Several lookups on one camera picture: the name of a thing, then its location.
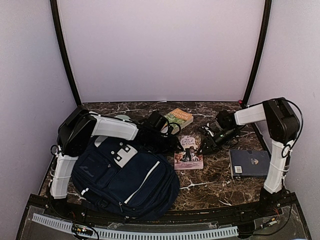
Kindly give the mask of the Taming of the Shrew book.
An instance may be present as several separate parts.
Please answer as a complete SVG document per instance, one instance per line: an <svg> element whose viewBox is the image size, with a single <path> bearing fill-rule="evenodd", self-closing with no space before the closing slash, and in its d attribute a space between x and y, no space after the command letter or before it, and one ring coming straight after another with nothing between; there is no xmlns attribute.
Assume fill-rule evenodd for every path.
<svg viewBox="0 0 320 240"><path fill-rule="evenodd" d="M199 135L185 135L180 138L183 151L174 153L174 169L202 170L204 168L203 155L199 152L201 137Z"/></svg>

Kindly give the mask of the dark blue hardcover book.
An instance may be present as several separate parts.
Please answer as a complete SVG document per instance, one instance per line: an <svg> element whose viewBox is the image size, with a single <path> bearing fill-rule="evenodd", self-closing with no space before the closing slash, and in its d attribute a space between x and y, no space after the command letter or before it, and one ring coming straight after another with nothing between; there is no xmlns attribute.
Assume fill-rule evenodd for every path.
<svg viewBox="0 0 320 240"><path fill-rule="evenodd" d="M234 178L266 178L270 157L265 150L230 149L230 173Z"/></svg>

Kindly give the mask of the navy blue student backpack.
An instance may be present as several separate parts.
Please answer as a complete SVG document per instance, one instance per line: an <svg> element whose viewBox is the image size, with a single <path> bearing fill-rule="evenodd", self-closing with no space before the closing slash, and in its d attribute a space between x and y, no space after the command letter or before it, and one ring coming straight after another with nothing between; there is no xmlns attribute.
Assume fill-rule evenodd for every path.
<svg viewBox="0 0 320 240"><path fill-rule="evenodd" d="M125 220L159 219L180 191L180 180L165 156L116 137L92 137L71 178L87 208Z"/></svg>

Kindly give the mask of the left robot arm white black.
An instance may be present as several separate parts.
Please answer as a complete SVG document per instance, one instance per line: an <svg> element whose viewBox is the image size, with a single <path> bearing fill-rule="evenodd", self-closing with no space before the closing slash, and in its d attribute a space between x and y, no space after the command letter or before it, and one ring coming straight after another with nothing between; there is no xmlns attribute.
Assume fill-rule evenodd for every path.
<svg viewBox="0 0 320 240"><path fill-rule="evenodd" d="M67 218L71 213L70 206L62 199L67 197L75 162L92 137L135 141L156 153L167 154L183 149L177 133L173 133L174 125L158 111L153 111L142 120L134 120L129 117L122 119L101 115L83 105L77 106L58 128L54 152L57 162L50 185L50 194L55 200L51 203L51 210L60 218Z"/></svg>

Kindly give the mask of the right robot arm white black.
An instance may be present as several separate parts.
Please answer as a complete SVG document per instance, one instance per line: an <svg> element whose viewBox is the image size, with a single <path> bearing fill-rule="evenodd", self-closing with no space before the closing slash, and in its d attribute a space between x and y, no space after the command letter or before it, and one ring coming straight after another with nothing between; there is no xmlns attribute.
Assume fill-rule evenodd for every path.
<svg viewBox="0 0 320 240"><path fill-rule="evenodd" d="M214 132L208 125L201 127L205 138L199 152L211 155L239 134L241 127L255 122L267 123L272 148L266 180L260 190L259 202L255 205L255 213L260 217L266 217L273 211L287 191L285 178L290 167L291 151L304 124L303 117L297 117L293 106L295 103L284 97L272 98L238 111L220 111L215 118L219 132Z"/></svg>

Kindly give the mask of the orange green Treehouse paperback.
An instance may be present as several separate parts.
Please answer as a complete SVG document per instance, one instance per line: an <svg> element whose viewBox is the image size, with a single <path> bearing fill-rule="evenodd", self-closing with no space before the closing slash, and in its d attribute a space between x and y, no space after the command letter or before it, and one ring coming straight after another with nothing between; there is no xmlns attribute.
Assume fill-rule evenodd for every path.
<svg viewBox="0 0 320 240"><path fill-rule="evenodd" d="M165 114L164 117L170 123L170 126L172 127L171 134L173 135L179 134L183 128L194 121L194 116L191 113L187 113L180 108L172 110Z"/></svg>

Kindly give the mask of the pale green bowl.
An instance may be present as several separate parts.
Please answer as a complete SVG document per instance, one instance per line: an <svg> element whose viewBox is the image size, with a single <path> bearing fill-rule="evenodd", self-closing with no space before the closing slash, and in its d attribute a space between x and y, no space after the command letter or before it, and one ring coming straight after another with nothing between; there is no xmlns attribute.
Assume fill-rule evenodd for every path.
<svg viewBox="0 0 320 240"><path fill-rule="evenodd" d="M117 115L116 118L121 119L121 120L130 120L131 119L129 116L123 115L123 114Z"/></svg>

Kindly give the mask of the small circuit board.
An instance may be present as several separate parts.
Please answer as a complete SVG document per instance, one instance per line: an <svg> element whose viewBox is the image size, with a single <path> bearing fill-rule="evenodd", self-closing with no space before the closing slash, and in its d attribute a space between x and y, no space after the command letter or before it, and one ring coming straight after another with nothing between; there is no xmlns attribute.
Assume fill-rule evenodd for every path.
<svg viewBox="0 0 320 240"><path fill-rule="evenodd" d="M71 227L71 232L77 236L92 236L94 231L84 225L73 224Z"/></svg>

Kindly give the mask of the right black frame post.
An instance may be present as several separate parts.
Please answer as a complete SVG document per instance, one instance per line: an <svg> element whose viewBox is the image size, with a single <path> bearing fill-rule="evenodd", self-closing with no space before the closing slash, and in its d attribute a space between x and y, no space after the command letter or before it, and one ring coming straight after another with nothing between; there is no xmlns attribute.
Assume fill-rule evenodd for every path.
<svg viewBox="0 0 320 240"><path fill-rule="evenodd" d="M246 85L246 89L244 92L244 96L242 98L243 108L245 108L249 103L249 99L255 84L257 74L258 74L258 69L260 66L264 45L265 45L265 40L268 32L271 8L272 8L272 0L265 0L256 51L255 51L250 75L248 78L248 82Z"/></svg>

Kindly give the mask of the black frame post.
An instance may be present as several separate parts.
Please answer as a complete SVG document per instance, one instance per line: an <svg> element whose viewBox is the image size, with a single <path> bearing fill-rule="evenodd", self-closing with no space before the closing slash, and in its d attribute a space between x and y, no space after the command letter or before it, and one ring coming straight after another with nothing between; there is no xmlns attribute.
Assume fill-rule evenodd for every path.
<svg viewBox="0 0 320 240"><path fill-rule="evenodd" d="M272 8L272 0L265 0L256 51L255 51L250 75L248 78L248 82L246 85L246 89L244 92L244 96L242 98L243 108L245 108L249 103L249 99L255 84L257 74L258 74L258 69L260 66L264 45L265 45L265 40L268 32L271 8Z"/></svg>
<svg viewBox="0 0 320 240"><path fill-rule="evenodd" d="M51 8L51 14L52 14L52 19L53 19L53 24L54 24L55 35L56 35L62 63L64 66L65 74L67 77L67 81L68 81L73 99L75 101L75 104L77 106L79 106L82 104L82 101L80 98L78 88L76 86L76 81L75 81L74 75L72 73L72 68L71 68L69 56L67 53L67 47L66 47L66 43L65 43L65 39L64 39L64 34L63 34L63 29L62 29L62 24L61 24L59 9L58 9L58 1L57 0L50 0L49 3L50 3L50 8Z"/></svg>

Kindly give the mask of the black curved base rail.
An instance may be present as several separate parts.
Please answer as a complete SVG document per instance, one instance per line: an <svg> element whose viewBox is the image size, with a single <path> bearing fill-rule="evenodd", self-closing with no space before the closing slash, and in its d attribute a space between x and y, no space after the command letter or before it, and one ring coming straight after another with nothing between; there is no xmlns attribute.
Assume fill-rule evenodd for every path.
<svg viewBox="0 0 320 240"><path fill-rule="evenodd" d="M232 225L248 225L252 224L254 220L262 217L270 218L277 213L276 209L280 210L281 214L285 211L284 207L298 206L298 199L296 194L285 194L276 203L270 204L265 212L259 214L257 212L259 202L251 202L241 205L208 208L201 210L183 210L183 211L168 211L164 216L158 220L144 221L144 220L127 220L127 223L133 224L199 224L206 222L218 222L219 224ZM109 222L124 223L125 218L117 216L113 213L100 213L89 208L75 203L69 203L65 200L57 200L54 203L47 197L31 194L25 207L26 210L30 207L37 207L44 211L45 214L53 217L60 217L66 220L73 220L89 226L106 225Z"/></svg>

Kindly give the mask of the left black frame post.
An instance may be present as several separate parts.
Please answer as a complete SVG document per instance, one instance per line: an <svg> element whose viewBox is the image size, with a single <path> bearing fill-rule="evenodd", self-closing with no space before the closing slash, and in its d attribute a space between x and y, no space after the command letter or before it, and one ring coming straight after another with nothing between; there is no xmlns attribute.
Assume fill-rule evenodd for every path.
<svg viewBox="0 0 320 240"><path fill-rule="evenodd" d="M51 14L52 14L52 19L53 19L53 24L54 24L55 35L56 35L62 63L64 66L65 74L67 77L67 81L68 81L73 99L75 101L75 104L77 106L79 106L82 104L82 101L80 98L78 88L76 86L76 81L75 81L74 75L72 73L72 68L71 68L69 56L67 53L67 47L66 47L66 43L65 43L65 39L64 39L64 34L63 34L63 29L62 29L62 24L61 24L59 9L58 9L58 1L57 0L50 0L49 3L50 3L50 8L51 8Z"/></svg>

